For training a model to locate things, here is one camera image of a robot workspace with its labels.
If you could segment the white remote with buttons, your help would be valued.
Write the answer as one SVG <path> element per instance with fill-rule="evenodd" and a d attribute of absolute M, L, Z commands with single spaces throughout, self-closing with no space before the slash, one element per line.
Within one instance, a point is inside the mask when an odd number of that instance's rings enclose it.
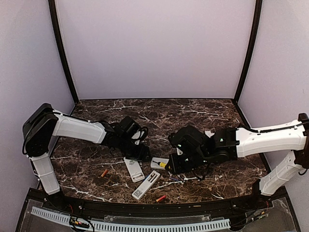
<path fill-rule="evenodd" d="M 136 160 L 124 158 L 124 162 L 125 162 L 125 165 L 127 167 L 127 170 L 130 174 L 130 177 L 133 183 L 136 183 L 136 182 L 139 182 L 145 179 L 142 169 Z"/>

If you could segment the white remote with label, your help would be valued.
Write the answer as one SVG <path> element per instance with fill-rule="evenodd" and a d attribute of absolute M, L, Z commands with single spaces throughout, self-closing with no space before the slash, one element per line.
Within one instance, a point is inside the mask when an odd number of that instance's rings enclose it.
<path fill-rule="evenodd" d="M 154 185 L 160 178 L 161 174 L 157 171 L 152 171 L 145 180 L 138 186 L 138 188 L 131 194 L 136 200 L 140 200 L 145 193 Z"/>

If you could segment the white battery cover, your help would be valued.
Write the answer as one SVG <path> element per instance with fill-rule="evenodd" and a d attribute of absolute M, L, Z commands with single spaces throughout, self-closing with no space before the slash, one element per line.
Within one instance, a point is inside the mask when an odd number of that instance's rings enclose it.
<path fill-rule="evenodd" d="M 206 130 L 205 135 L 208 136 L 209 138 L 211 138 L 214 135 L 214 133 L 209 131 L 209 130 Z"/>

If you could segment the red orange battery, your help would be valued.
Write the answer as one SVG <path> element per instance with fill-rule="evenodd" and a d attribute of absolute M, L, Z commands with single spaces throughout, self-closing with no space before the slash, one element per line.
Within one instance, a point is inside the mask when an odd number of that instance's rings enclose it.
<path fill-rule="evenodd" d="M 163 195 L 163 196 L 157 198 L 157 199 L 156 199 L 156 202 L 157 202 L 157 203 L 158 203 L 158 202 L 161 202 L 161 201 L 164 200 L 164 199 L 166 199 L 166 195 Z"/>

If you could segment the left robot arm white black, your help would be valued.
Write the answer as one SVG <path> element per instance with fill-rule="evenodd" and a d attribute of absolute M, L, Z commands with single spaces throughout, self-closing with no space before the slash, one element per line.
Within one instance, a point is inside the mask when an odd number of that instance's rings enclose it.
<path fill-rule="evenodd" d="M 58 211 L 68 207 L 68 199 L 62 196 L 49 155 L 52 137 L 70 137 L 118 149 L 127 159 L 140 162 L 151 161 L 150 149 L 143 144 L 148 128 L 140 126 L 126 116 L 120 122 L 85 120 L 64 114 L 42 104 L 24 123 L 22 153 L 27 156 L 45 193 L 50 195 L 49 203 Z"/>

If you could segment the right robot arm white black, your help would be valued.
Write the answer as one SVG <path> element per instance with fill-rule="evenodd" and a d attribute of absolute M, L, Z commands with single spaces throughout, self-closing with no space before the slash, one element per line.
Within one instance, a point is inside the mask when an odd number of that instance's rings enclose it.
<path fill-rule="evenodd" d="M 301 170 L 309 168 L 309 117 L 301 113 L 291 122 L 252 129 L 225 128 L 200 132 L 189 125 L 172 133 L 168 140 L 176 153 L 170 154 L 165 169 L 172 174 L 193 171 L 202 165 L 221 164 L 249 155 L 287 150 L 287 156 L 268 175 L 257 181 L 257 191 L 246 205 L 256 210 Z"/>

